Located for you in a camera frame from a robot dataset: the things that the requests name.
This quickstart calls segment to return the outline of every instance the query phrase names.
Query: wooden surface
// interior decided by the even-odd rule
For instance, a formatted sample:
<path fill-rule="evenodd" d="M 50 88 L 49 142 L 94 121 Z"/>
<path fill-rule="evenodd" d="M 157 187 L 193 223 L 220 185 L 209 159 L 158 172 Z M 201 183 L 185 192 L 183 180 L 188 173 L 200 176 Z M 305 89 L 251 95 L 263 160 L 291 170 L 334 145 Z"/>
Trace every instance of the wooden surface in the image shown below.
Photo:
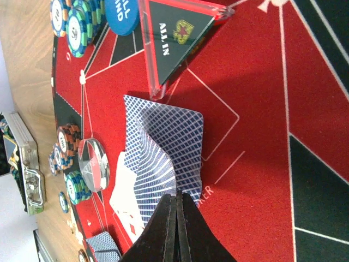
<path fill-rule="evenodd" d="M 51 67 L 50 0 L 0 0 L 0 40 L 16 109 L 38 143 L 47 203 L 37 215 L 40 237 L 55 261 L 77 261 L 80 246 L 58 201 L 67 192 L 63 175 L 49 173 L 47 157 L 56 142 Z"/>

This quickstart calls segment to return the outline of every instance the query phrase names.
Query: poker chip stack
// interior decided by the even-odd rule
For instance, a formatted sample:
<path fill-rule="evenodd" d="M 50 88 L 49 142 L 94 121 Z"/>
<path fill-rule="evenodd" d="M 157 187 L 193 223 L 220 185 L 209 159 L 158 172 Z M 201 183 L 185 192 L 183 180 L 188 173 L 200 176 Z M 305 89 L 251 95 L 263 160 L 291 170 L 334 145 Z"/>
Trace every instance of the poker chip stack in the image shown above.
<path fill-rule="evenodd" d="M 53 155 L 55 157 L 58 170 L 65 170 L 71 168 L 73 165 L 73 158 L 66 156 L 59 146 L 59 143 L 55 143 L 53 146 Z"/>
<path fill-rule="evenodd" d="M 67 186 L 68 195 L 73 205 L 88 200 L 92 196 L 92 192 L 88 189 L 79 171 L 73 171 L 67 174 L 65 176 L 65 185 Z"/>
<path fill-rule="evenodd" d="M 81 141 L 80 129 L 74 124 L 58 127 L 57 139 L 63 155 L 67 158 L 71 158 L 76 155 L 77 148 Z"/>
<path fill-rule="evenodd" d="M 59 174 L 59 169 L 53 152 L 49 154 L 49 167 L 53 176 L 57 176 Z"/>
<path fill-rule="evenodd" d="M 104 0 L 51 0 L 53 32 L 67 35 L 68 47 L 75 57 L 82 57 L 87 46 L 105 21 Z"/>

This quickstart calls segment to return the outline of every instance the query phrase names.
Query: white wall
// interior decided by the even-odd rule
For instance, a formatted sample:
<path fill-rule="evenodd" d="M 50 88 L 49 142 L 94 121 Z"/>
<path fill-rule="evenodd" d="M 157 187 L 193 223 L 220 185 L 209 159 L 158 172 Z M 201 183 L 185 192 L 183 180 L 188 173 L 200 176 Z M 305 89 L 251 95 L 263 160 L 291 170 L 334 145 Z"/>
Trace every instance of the white wall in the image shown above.
<path fill-rule="evenodd" d="M 36 228 L 35 217 L 24 212 L 16 181 L 9 174 L 0 176 L 0 261 L 39 261 Z"/>
<path fill-rule="evenodd" d="M 0 40 L 0 112 L 15 111 Z"/>

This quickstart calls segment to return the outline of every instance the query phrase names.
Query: poker table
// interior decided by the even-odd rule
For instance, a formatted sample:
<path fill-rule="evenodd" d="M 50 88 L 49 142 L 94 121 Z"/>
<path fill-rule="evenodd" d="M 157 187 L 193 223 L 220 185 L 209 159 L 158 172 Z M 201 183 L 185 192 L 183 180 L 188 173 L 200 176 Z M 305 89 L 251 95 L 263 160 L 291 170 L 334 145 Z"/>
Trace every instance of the poker table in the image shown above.
<path fill-rule="evenodd" d="M 213 2 L 236 13 L 158 101 L 203 114 L 200 212 L 238 261 L 346 261 L 348 4 Z M 72 205 L 78 228 L 84 238 L 108 231 L 125 253 L 132 237 L 109 200 L 124 95 L 149 99 L 141 27 L 121 37 L 106 23 L 82 58 L 55 37 L 51 83 L 56 126 L 78 125 L 110 165 L 109 186 Z"/>

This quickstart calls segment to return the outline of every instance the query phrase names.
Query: white line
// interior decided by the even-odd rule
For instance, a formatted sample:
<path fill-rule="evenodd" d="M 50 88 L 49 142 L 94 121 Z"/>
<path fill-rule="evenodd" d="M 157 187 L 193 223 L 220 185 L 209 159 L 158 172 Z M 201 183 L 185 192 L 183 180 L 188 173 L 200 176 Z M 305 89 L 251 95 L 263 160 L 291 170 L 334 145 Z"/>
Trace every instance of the white line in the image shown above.
<path fill-rule="evenodd" d="M 284 16 L 282 12 L 282 6 L 279 7 L 279 20 L 280 20 L 280 38 L 281 38 L 281 59 L 282 59 L 282 75 L 284 78 L 284 96 L 285 96 L 285 115 L 286 115 L 286 129 L 287 129 L 287 156 L 288 156 L 288 175 L 290 179 L 290 202 L 291 202 L 291 220 L 292 220 L 292 242 L 293 242 L 293 259 L 297 261 L 296 253 L 296 234 L 294 232 L 294 204 L 293 204 L 293 183 L 292 183 L 292 168 L 291 168 L 291 145 L 290 136 L 288 132 L 290 130 L 290 111 L 288 108 L 288 86 L 287 86 L 287 67 L 286 67 L 286 48 L 285 48 L 285 28 L 284 28 Z"/>
<path fill-rule="evenodd" d="M 135 31 L 132 31 L 132 37 L 133 37 L 133 47 L 135 48 L 135 53 L 137 53 Z"/>
<path fill-rule="evenodd" d="M 106 227 L 107 227 L 107 231 L 109 232 L 109 228 L 108 228 L 108 219 L 107 219 L 107 214 L 105 212 L 105 206 L 104 206 L 104 203 L 102 203 L 103 205 L 103 210 L 104 210 L 104 218 L 105 218 L 105 224 L 106 224 Z"/>
<path fill-rule="evenodd" d="M 233 161 L 233 163 L 231 163 L 231 165 L 224 171 L 224 173 L 216 180 L 216 182 L 214 182 L 214 184 L 217 184 L 219 182 L 219 180 L 222 179 L 222 177 L 225 176 L 225 174 L 232 168 L 233 165 L 235 165 L 235 163 L 237 162 L 237 160 L 240 159 L 240 157 L 243 156 L 243 154 L 245 153 L 246 151 L 242 151 L 241 154 Z"/>
<path fill-rule="evenodd" d="M 187 70 L 204 86 L 206 87 L 215 97 L 218 98 L 230 111 L 232 111 L 237 118 L 240 118 L 239 115 L 226 103 L 223 99 L 221 99 L 211 88 L 209 88 L 193 71 L 191 71 L 189 68 Z"/>
<path fill-rule="evenodd" d="M 102 222 L 102 219 L 101 219 L 100 214 L 99 214 L 99 210 L 98 210 L 98 208 L 97 208 L 96 200 L 95 200 L 95 198 L 94 198 L 94 196 L 93 196 L 93 193 L 92 193 L 92 202 L 93 202 L 93 205 L 94 205 L 94 209 L 96 210 L 99 223 L 100 223 L 100 225 L 102 226 L 103 231 L 105 231 L 104 225 L 103 225 L 103 222 Z"/>
<path fill-rule="evenodd" d="M 108 64 L 109 66 L 111 65 L 111 61 L 113 60 L 113 54 L 115 52 L 117 40 L 118 40 L 118 35 L 115 36 L 114 47 L 113 47 L 113 51 L 111 51 L 110 60 L 109 60 L 109 64 Z"/>
<path fill-rule="evenodd" d="M 60 94 L 57 93 L 56 91 L 56 94 L 59 95 L 79 116 L 81 116 L 81 114 L 79 114 L 74 107 L 71 106 L 71 104 L 69 104 L 69 102 L 64 98 L 62 97 Z"/>
<path fill-rule="evenodd" d="M 239 4 L 245 3 L 246 1 L 247 0 L 240 0 L 240 1 L 237 1 L 235 3 L 232 3 L 232 4 L 228 5 L 228 7 L 233 8 L 233 7 L 236 7 Z"/>
<path fill-rule="evenodd" d="M 175 85 L 174 85 L 174 87 L 173 87 L 173 89 L 172 89 L 172 92 L 171 92 L 171 94 L 170 94 L 170 97 L 168 98 L 166 104 L 169 104 L 169 101 L 170 101 L 170 99 L 171 99 L 173 93 L 175 92 L 175 90 L 176 90 L 176 88 L 177 88 L 177 86 L 178 86 L 179 81 L 180 81 L 180 78 L 178 78 L 177 82 L 175 83 Z"/>
<path fill-rule="evenodd" d="M 104 28 L 103 28 L 103 32 L 102 32 L 102 34 L 104 33 L 104 30 L 106 30 L 106 28 L 108 28 L 108 32 L 109 32 L 109 30 L 110 30 L 110 27 L 109 27 L 109 24 L 108 23 L 106 23 L 105 24 L 105 26 L 104 26 Z M 100 44 L 100 42 L 103 40 L 103 39 L 98 39 L 98 42 L 96 43 L 96 45 L 99 45 Z"/>
<path fill-rule="evenodd" d="M 223 136 L 223 138 L 219 141 L 219 143 L 216 145 L 216 147 L 213 149 L 211 154 L 207 158 L 202 157 L 202 160 L 207 161 L 210 159 L 210 157 L 213 155 L 213 153 L 217 150 L 217 148 L 223 143 L 224 139 L 230 134 L 230 131 L 233 130 L 234 126 L 239 122 L 240 117 L 236 119 L 234 124 L 229 128 L 228 132 Z"/>
<path fill-rule="evenodd" d="M 345 97 L 347 98 L 347 100 L 349 100 L 349 93 L 347 91 L 347 89 L 345 88 L 344 84 L 342 83 L 342 81 L 340 80 L 336 70 L 334 70 L 332 64 L 330 63 L 328 57 L 326 56 L 325 52 L 323 51 L 321 45 L 319 44 L 319 42 L 317 41 L 316 37 L 314 36 L 313 32 L 311 31 L 309 25 L 307 24 L 303 14 L 300 12 L 298 6 L 296 5 L 296 3 L 294 2 L 294 0 L 291 0 L 291 3 L 293 5 L 293 8 L 295 9 L 296 13 L 298 14 L 300 20 L 302 21 L 305 29 L 307 30 L 307 32 L 309 33 L 310 37 L 312 38 L 312 41 L 314 42 L 315 46 L 317 47 L 320 55 L 322 56 L 322 58 L 324 59 L 324 61 L 326 62 L 326 65 L 328 66 L 329 70 L 331 71 L 331 73 L 333 74 L 335 80 L 337 81 L 338 85 L 340 86 L 340 88 L 342 89 Z"/>
<path fill-rule="evenodd" d="M 102 199 L 99 197 L 99 195 L 98 195 L 98 200 L 100 201 L 100 203 L 102 204 L 102 206 L 104 207 L 104 203 L 103 203 L 103 195 L 101 195 L 102 196 Z"/>
<path fill-rule="evenodd" d="M 336 242 L 340 242 L 340 243 L 342 243 L 342 244 L 349 245 L 349 241 L 345 241 L 345 240 L 342 240 L 342 239 L 336 239 L 335 237 L 331 237 L 331 236 L 327 236 L 327 235 L 322 235 L 322 234 L 320 234 L 320 233 L 313 232 L 313 231 L 309 231 L 309 230 L 306 230 L 306 229 L 303 229 L 303 228 L 297 228 L 297 227 L 296 227 L 295 229 L 298 230 L 298 231 L 302 231 L 302 232 L 311 234 L 311 235 L 323 237 L 324 239 L 330 239 L 330 240 L 333 240 L 333 241 L 336 241 Z"/>
<path fill-rule="evenodd" d="M 344 177 L 342 177 L 337 171 L 335 171 L 329 164 L 327 164 L 321 157 L 319 157 L 316 153 L 314 153 L 313 150 L 308 148 L 299 138 L 297 138 L 294 134 L 289 132 L 289 135 L 293 136 L 294 139 L 296 139 L 302 146 L 304 146 L 310 153 L 312 153 L 317 159 L 319 159 L 329 170 L 331 170 L 333 173 L 335 173 L 340 179 L 342 179 L 347 185 L 349 185 L 349 182 L 346 181 Z"/>
<path fill-rule="evenodd" d="M 124 234 L 122 233 L 122 230 L 121 230 L 121 228 L 120 228 L 118 222 L 116 222 L 116 219 L 115 219 L 114 215 L 117 216 L 117 214 L 116 214 L 115 212 L 114 212 L 114 214 L 113 214 L 114 221 L 115 221 L 116 225 L 119 227 L 119 230 L 120 230 L 122 236 L 124 237 L 126 244 L 127 244 L 129 247 L 131 247 L 130 244 L 129 244 L 129 242 L 127 241 L 126 237 L 125 237 Z"/>
<path fill-rule="evenodd" d="M 216 98 L 218 98 L 218 100 L 220 100 L 234 115 L 236 115 L 237 119 L 234 122 L 234 124 L 230 127 L 230 129 L 228 130 L 228 132 L 223 136 L 223 138 L 219 141 L 219 143 L 216 145 L 216 147 L 213 149 L 213 151 L 211 152 L 211 154 L 207 157 L 207 158 L 203 158 L 202 159 L 204 161 L 207 161 L 212 155 L 213 153 L 217 150 L 217 148 L 223 143 L 224 139 L 226 139 L 226 137 L 230 134 L 230 131 L 234 128 L 234 126 L 239 122 L 240 120 L 240 116 L 223 100 L 221 99 L 215 92 L 213 92 L 213 90 L 211 88 L 209 88 L 193 71 L 191 71 L 189 68 L 187 68 L 188 72 L 190 72 L 205 88 L 207 88 Z"/>
<path fill-rule="evenodd" d="M 331 35 L 331 37 L 332 37 L 333 41 L 335 42 L 336 46 L 338 47 L 339 51 L 342 53 L 344 59 L 349 64 L 349 56 L 348 56 L 348 54 L 346 53 L 344 47 L 342 46 L 341 42 L 337 38 L 337 35 L 334 33 L 334 31 L 333 31 L 331 25 L 329 24 L 329 22 L 327 21 L 326 17 L 322 13 L 320 7 L 317 5 L 315 0 L 310 0 L 310 3 L 315 8 L 317 14 L 319 15 L 320 19 L 322 20 L 323 24 L 325 25 L 328 33 Z"/>
<path fill-rule="evenodd" d="M 88 120 L 89 120 L 89 128 L 91 130 L 91 138 L 93 137 L 93 131 L 92 131 L 92 122 L 91 122 L 91 115 L 89 113 L 89 105 L 88 105 L 88 99 L 87 99 L 87 91 L 86 91 L 86 85 L 83 85 L 83 89 L 85 91 L 85 99 L 86 99 L 86 105 L 87 105 L 87 113 L 88 113 Z"/>
<path fill-rule="evenodd" d="M 80 88 L 81 88 L 81 136 L 82 136 L 82 138 L 84 138 L 84 134 L 83 134 L 84 127 L 85 127 L 85 122 L 83 120 L 84 109 L 85 109 L 85 107 L 84 107 L 84 102 L 85 102 L 84 99 L 85 99 L 85 97 L 83 95 L 83 93 L 84 93 L 84 86 L 81 85 Z"/>
<path fill-rule="evenodd" d="M 116 66 L 117 64 L 120 64 L 121 62 L 124 62 L 125 60 L 131 58 L 132 56 L 138 55 L 139 53 L 141 53 L 141 52 L 143 52 L 143 51 L 144 51 L 144 49 L 142 49 L 142 50 L 140 50 L 140 51 L 138 51 L 138 52 L 136 52 L 136 53 L 134 53 L 134 54 L 132 54 L 132 55 L 130 55 L 130 56 L 128 56 L 128 57 L 126 57 L 126 58 L 124 58 L 124 59 L 118 61 L 118 62 L 116 62 L 115 64 L 112 64 L 112 65 L 110 65 L 110 66 L 108 66 L 108 67 L 106 67 L 106 68 L 104 68 L 104 69 L 102 69 L 102 70 L 100 70 L 100 71 L 98 71 L 98 72 L 96 72 L 96 73 L 94 73 L 94 74 L 92 74 L 92 75 L 86 77 L 86 80 L 89 79 L 89 78 L 91 78 L 91 77 L 93 77 L 93 76 L 95 76 L 95 75 L 97 75 L 97 74 L 99 74 L 99 73 L 104 72 L 105 70 L 107 70 L 107 69 L 109 69 L 109 68 L 112 68 L 112 67 Z"/>
<path fill-rule="evenodd" d="M 84 72 L 86 71 L 86 68 L 87 68 L 89 62 L 90 62 L 91 58 L 93 57 L 93 53 L 94 53 L 95 48 L 96 48 L 96 47 L 93 46 L 93 51 L 92 51 L 92 53 L 91 53 L 91 55 L 90 55 L 90 57 L 89 57 L 89 59 L 88 59 L 86 65 L 85 65 L 85 68 L 83 69 Z"/>
<path fill-rule="evenodd" d="M 110 30 L 110 28 L 108 27 L 108 30 L 107 30 L 107 32 L 105 33 L 104 37 L 103 37 L 102 39 L 100 39 L 100 41 L 101 41 L 100 45 L 99 45 L 99 43 L 96 44 L 96 46 L 98 46 L 98 49 L 97 49 L 97 51 L 96 51 L 94 57 L 92 58 L 91 65 L 92 65 L 93 61 L 95 60 L 95 58 L 97 57 L 97 54 L 98 54 L 98 52 L 99 52 L 99 50 L 100 50 L 100 48 L 101 48 L 101 46 L 102 46 L 102 44 L 103 44 L 103 42 L 104 42 L 104 39 L 105 39 L 105 38 L 107 37 L 107 35 L 108 35 L 109 30 Z M 89 69 L 91 68 L 91 66 L 90 66 L 90 67 L 86 70 L 86 67 L 88 66 L 88 64 L 89 64 L 89 61 L 88 61 L 88 63 L 86 64 L 85 69 L 83 70 L 83 71 L 85 72 L 85 75 L 87 75 Z"/>

